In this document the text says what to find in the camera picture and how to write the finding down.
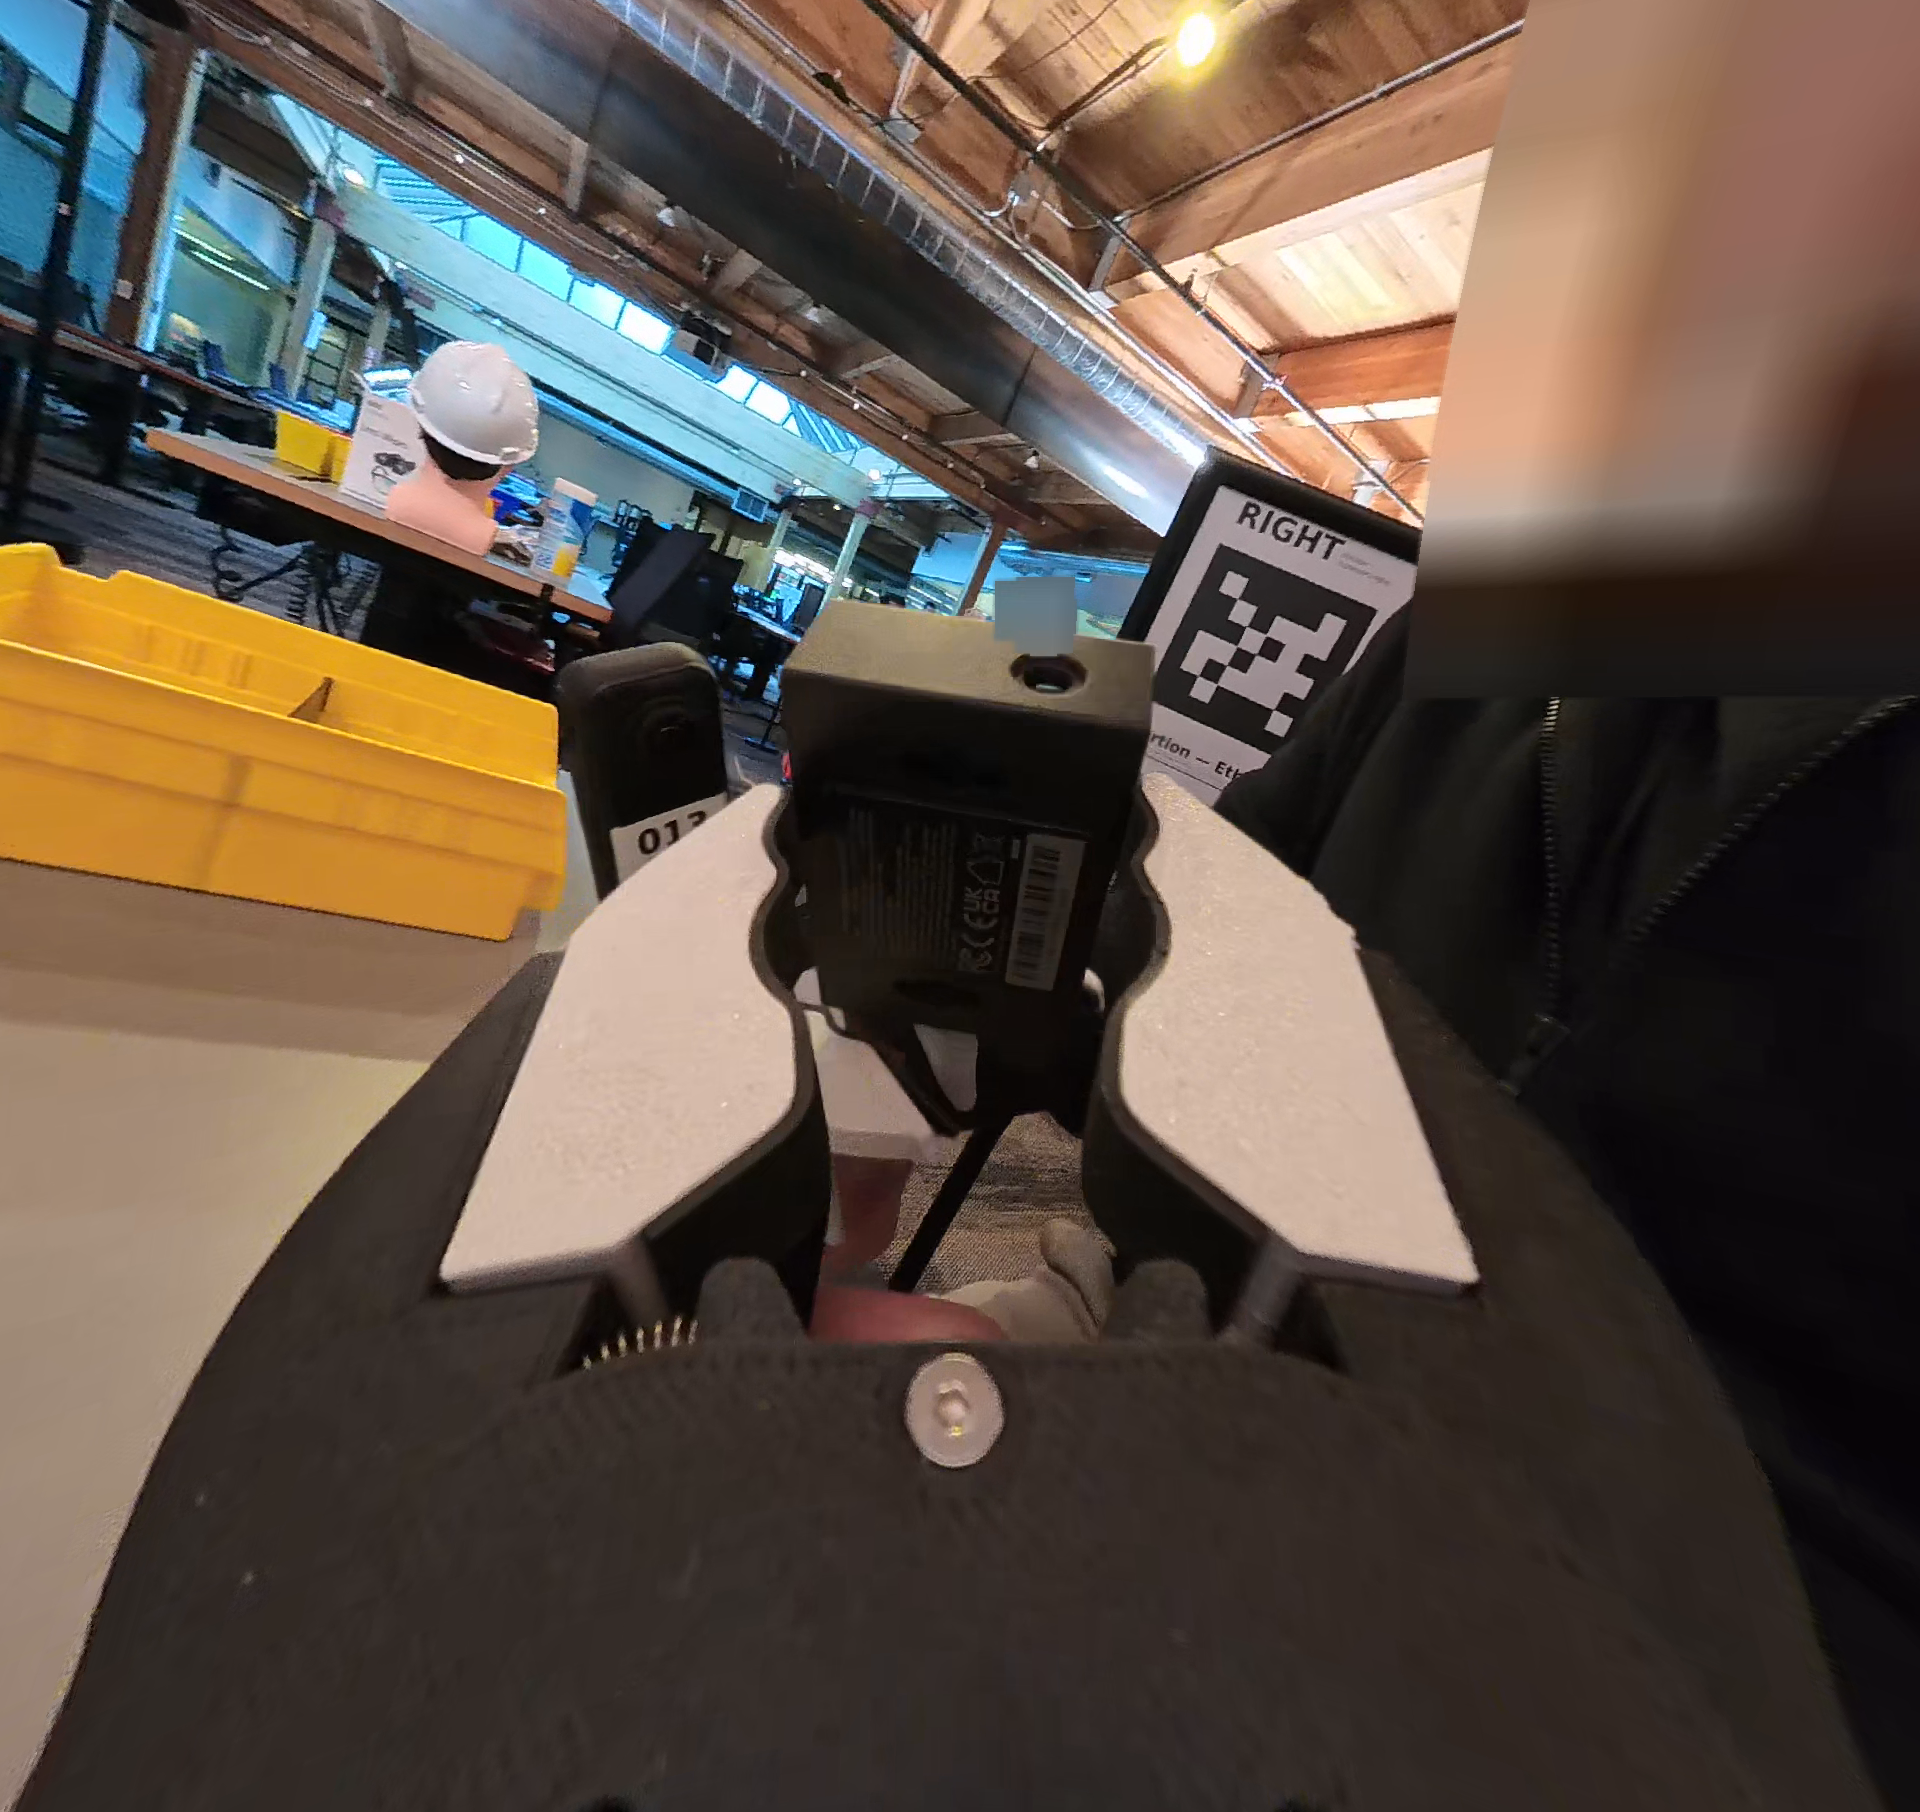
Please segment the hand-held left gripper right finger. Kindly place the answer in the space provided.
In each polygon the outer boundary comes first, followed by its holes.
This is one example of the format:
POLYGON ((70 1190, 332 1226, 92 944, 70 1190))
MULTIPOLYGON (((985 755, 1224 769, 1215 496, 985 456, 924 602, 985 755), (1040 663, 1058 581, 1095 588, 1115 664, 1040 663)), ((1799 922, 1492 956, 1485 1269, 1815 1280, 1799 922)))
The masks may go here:
POLYGON ((1170 778, 1140 785, 1084 1186, 1124 1265, 1180 1265, 1221 1335, 1274 1335, 1316 1280, 1464 1296, 1476 1256, 1356 937, 1170 778))

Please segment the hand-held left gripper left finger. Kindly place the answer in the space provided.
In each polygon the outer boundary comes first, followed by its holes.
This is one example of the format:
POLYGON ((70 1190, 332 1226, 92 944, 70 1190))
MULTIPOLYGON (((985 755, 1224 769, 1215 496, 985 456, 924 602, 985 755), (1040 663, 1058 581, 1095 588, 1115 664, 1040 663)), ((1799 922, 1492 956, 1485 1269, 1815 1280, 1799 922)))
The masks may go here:
POLYGON ((602 1280, 699 1296, 757 1259, 812 1296, 829 1131, 806 1020, 771 964, 785 888, 775 785, 613 892, 536 1014, 443 1286, 602 1280))

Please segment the black network switch box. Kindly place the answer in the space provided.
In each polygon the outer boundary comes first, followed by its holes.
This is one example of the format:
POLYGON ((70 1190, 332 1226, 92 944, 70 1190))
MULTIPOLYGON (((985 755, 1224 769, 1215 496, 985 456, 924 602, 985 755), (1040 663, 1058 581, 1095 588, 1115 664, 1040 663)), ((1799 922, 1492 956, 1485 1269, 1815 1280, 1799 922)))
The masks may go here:
POLYGON ((975 1041, 972 1110, 1078 1125, 1085 977, 1140 795, 1154 652, 1045 652, 966 618, 835 600, 785 664, 782 846, 823 1006, 933 1092, 975 1041))

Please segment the dark monitor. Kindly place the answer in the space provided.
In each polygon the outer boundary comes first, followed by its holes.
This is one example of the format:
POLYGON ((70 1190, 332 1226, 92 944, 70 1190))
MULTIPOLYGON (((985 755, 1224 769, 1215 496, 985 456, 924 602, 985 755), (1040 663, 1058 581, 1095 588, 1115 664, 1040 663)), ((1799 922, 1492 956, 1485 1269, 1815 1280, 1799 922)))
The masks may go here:
POLYGON ((639 533, 610 588, 605 649, 684 645, 709 652, 735 618, 744 561, 692 527, 639 533))

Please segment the mannequin head with white helmet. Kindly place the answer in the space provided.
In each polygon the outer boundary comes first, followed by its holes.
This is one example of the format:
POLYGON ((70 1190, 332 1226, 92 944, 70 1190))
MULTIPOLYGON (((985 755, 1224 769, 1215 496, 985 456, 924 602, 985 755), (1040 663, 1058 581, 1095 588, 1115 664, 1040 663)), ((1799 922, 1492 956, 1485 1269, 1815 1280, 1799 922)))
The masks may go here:
POLYGON ((492 490, 536 456, 539 404, 498 347, 449 341, 410 386, 419 463, 384 496, 384 517, 466 557, 496 545, 492 490))

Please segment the person's black jacket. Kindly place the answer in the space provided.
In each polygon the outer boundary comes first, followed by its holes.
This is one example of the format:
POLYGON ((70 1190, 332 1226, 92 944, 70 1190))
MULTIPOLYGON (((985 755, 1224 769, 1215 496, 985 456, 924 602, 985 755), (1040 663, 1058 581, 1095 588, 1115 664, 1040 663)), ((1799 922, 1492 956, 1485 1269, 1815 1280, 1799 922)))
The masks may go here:
POLYGON ((1398 614, 1221 798, 1586 1172, 1917 1806, 1917 696, 1414 699, 1398 614))

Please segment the white cardboard box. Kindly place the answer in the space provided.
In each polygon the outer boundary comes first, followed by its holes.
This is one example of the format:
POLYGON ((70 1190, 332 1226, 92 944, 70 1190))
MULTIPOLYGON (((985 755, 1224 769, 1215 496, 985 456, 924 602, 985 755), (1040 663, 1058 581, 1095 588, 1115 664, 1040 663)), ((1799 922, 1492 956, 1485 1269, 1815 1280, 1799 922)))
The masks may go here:
POLYGON ((425 466, 425 436, 405 392, 371 392, 349 436, 338 490, 347 502, 384 514, 392 491, 425 466))

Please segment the yellow plastic bin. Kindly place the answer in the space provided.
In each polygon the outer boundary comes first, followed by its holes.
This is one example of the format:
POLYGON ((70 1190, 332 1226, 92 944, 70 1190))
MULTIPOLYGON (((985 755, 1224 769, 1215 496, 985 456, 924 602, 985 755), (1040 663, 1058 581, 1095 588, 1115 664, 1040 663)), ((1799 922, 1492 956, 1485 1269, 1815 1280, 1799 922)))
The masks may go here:
POLYGON ((568 843, 547 703, 3 548, 7 861, 510 938, 568 843))

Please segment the wooden work table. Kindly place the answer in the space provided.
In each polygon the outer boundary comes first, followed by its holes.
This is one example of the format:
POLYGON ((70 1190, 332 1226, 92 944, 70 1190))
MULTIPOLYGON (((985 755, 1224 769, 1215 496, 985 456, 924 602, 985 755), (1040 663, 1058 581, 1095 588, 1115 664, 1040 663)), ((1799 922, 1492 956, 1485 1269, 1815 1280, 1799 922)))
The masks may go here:
POLYGON ((398 526, 380 509, 349 502, 341 487, 295 475, 268 450, 174 429, 150 429, 146 447, 180 466, 192 466, 200 475, 228 481, 229 487, 247 490, 259 497, 273 497, 291 514, 314 521, 323 518, 332 527, 325 533, 332 545, 362 551, 375 564, 401 564, 401 554, 410 554, 413 564, 440 566, 440 573, 444 575, 468 575, 496 597, 525 600, 539 611, 572 618, 592 627, 613 623, 613 605, 599 591, 572 591, 492 551, 472 554, 449 545, 444 541, 398 526))

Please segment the dark ventilation duct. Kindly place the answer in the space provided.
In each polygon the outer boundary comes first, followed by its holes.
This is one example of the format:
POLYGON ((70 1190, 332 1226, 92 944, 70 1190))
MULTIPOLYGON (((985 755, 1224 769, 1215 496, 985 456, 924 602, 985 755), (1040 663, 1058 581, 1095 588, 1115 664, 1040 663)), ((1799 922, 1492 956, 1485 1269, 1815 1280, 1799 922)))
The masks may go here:
POLYGON ((1152 532, 1221 463, 712 0, 374 4, 1152 532))

